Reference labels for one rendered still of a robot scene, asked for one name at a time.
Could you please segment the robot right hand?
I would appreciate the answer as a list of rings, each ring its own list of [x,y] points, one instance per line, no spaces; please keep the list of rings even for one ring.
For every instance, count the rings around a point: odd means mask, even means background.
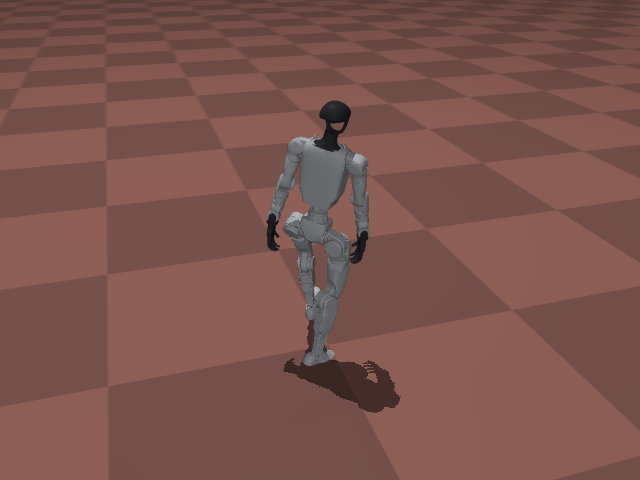
[[[355,245],[357,245],[356,250],[350,254],[350,256],[353,256],[352,258],[350,258],[350,262],[352,262],[352,264],[356,264],[358,262],[361,261],[363,253],[365,251],[365,246],[366,246],[366,240],[368,240],[368,232],[367,231],[362,231],[360,234],[360,237],[357,234],[357,241],[355,243],[353,243],[351,246],[354,247]]]

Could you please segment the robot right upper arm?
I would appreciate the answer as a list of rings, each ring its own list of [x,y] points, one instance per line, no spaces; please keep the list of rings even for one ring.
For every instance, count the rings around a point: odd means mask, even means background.
[[[361,154],[349,152],[346,156],[346,167],[352,180],[353,192],[351,192],[350,202],[354,206],[364,207],[368,161]]]

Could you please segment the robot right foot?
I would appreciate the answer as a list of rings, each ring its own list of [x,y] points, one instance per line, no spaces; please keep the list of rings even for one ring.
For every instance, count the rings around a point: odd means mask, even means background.
[[[319,356],[315,355],[315,351],[313,353],[310,351],[304,356],[302,362],[307,366],[312,366],[318,363],[324,363],[333,357],[334,352],[332,350],[323,350],[323,354]]]

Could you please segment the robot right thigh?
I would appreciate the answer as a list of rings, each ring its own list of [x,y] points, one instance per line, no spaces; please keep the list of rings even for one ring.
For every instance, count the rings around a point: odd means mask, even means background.
[[[322,310],[324,300],[329,296],[337,301],[345,286],[350,269],[350,240],[343,233],[330,229],[325,236],[325,251],[329,255],[327,265],[327,287],[315,296],[317,307]]]

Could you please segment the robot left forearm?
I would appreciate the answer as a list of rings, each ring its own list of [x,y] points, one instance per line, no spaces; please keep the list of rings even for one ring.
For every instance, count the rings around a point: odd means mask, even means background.
[[[276,222],[279,220],[279,218],[281,217],[281,212],[284,208],[285,205],[285,201],[286,198],[288,198],[289,195],[289,191],[287,189],[283,189],[281,187],[279,187],[281,179],[282,179],[283,173],[280,175],[276,188],[275,188],[275,192],[274,192],[274,197],[271,203],[271,210],[268,212],[267,214],[267,219],[269,218],[270,214],[275,214],[276,215]]]

